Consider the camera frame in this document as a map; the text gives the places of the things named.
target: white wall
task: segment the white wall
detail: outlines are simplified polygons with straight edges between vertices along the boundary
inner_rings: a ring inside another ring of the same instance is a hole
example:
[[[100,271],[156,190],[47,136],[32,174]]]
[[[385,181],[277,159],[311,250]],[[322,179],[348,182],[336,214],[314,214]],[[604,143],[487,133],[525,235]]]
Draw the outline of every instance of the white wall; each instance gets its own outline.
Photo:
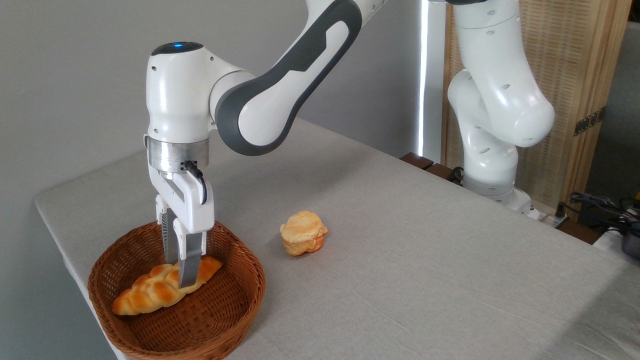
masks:
[[[419,3],[389,1],[300,115],[414,151]],[[0,359],[113,358],[33,197],[143,149],[150,52],[195,41],[261,74],[305,20],[302,0],[0,0]]]

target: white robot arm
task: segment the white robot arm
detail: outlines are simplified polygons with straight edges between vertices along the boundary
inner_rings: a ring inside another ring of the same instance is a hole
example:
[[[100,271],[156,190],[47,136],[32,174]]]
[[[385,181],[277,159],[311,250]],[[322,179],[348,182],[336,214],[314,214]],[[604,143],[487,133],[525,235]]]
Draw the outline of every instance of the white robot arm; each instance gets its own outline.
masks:
[[[457,8],[484,1],[447,0],[463,5]],[[209,162],[209,132],[217,128],[222,140],[240,154],[256,156],[276,149],[302,104],[384,2],[307,0],[302,34],[259,77],[197,43],[165,44],[152,53],[145,146],[149,176],[159,193],[156,213],[163,227],[165,258],[179,263],[181,287],[194,283],[200,256],[206,252],[206,232],[214,226],[211,184],[200,171]]]
[[[464,147],[463,185],[530,217],[531,198],[515,188],[518,152],[551,130],[554,109],[525,57],[517,0],[454,10],[465,70],[449,85]]]

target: wicker basket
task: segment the wicker basket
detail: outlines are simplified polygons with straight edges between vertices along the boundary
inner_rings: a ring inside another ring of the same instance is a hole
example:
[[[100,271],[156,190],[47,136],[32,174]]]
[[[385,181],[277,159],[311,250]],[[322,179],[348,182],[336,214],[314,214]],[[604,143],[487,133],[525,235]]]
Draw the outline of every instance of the wicker basket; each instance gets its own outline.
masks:
[[[207,254],[223,262],[211,280],[176,305],[136,316],[115,315],[111,303],[164,263],[161,228],[133,229],[101,255],[89,276],[89,298],[116,348],[136,359],[223,359],[240,345],[264,297],[262,266],[219,222],[207,234]]]

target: black cable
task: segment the black cable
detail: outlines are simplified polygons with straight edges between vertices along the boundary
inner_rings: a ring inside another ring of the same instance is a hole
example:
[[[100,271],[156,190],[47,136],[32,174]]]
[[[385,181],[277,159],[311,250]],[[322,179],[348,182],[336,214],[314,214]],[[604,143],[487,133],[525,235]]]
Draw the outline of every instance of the black cable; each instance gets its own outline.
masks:
[[[637,215],[617,207],[617,205],[615,205],[613,201],[611,201],[611,199],[608,197],[594,196],[588,193],[581,193],[581,192],[572,192],[569,195],[569,198],[572,204],[589,204],[592,207],[594,206],[616,217],[626,216],[626,217],[632,217],[640,220],[640,218],[638,218]]]
[[[453,171],[451,171],[451,175],[449,175],[448,180],[462,183],[462,177],[464,175],[464,171],[465,169],[463,169],[462,167],[454,167]]]
[[[186,161],[184,163],[184,167],[188,172],[191,173],[191,175],[193,175],[196,179],[200,180],[200,182],[202,183],[202,189],[203,189],[202,205],[204,205],[207,202],[207,183],[204,181],[204,176],[202,175],[202,171],[200,171],[200,169],[198,168],[198,165],[194,164],[191,160]]]
[[[591,215],[589,215],[587,213],[584,213],[584,212],[582,212],[580,210],[573,209],[572,207],[570,207],[569,205],[567,205],[564,202],[560,202],[558,204],[562,205],[565,209],[571,210],[572,212],[577,213],[578,215],[586,217],[587,219],[589,219],[591,221],[599,222],[601,224],[608,225],[609,227],[615,227],[615,228],[617,228],[619,230],[624,230],[625,232],[631,231],[632,233],[636,234],[637,236],[640,236],[640,234],[636,233],[637,232],[637,228],[636,227],[632,227],[632,226],[626,225],[628,223],[627,221],[624,221],[624,223],[623,222],[610,222],[610,221],[602,220],[600,218],[592,217]]]

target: bread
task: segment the bread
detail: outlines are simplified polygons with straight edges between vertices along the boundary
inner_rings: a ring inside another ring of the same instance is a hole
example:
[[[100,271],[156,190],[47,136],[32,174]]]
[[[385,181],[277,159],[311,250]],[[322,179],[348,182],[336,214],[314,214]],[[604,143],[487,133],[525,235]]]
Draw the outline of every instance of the bread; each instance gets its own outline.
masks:
[[[200,260],[196,283],[180,289],[178,264],[158,265],[149,274],[137,278],[130,289],[123,291],[113,301],[111,310],[117,315],[138,315],[174,305],[186,294],[199,289],[221,266],[220,261],[205,256]]]
[[[291,256],[320,250],[326,234],[327,228],[318,215],[306,210],[293,214],[280,226],[282,245]]]

